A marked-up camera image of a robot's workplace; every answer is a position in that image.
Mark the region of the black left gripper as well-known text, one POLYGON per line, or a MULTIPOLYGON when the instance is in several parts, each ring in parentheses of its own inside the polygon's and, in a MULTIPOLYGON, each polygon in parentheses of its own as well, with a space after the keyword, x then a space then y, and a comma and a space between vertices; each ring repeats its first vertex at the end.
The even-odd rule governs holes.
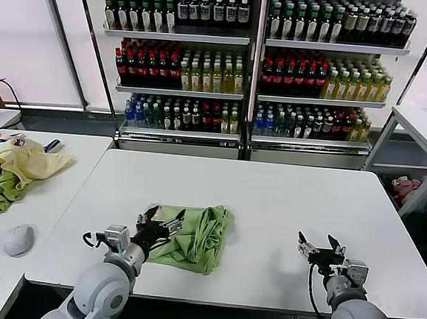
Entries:
POLYGON ((159 206, 149 208, 144 214, 139 214, 136 222, 136 234, 132 242, 144 250, 155 250, 171 241, 170 235, 181 230, 185 209, 180 210, 175 218, 168 221, 152 220, 159 206))

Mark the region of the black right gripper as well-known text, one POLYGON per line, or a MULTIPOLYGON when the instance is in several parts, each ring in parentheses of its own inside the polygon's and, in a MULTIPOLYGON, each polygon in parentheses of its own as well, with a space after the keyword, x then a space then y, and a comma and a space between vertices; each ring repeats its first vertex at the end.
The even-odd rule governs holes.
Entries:
POLYGON ((345 247, 331 234, 327 235, 331 249, 315 248, 306 240, 304 234, 299 231, 299 247, 301 254, 308 255, 307 260, 310 264, 316 265, 318 272, 322 275, 333 274, 333 267, 343 264, 345 259, 345 247))

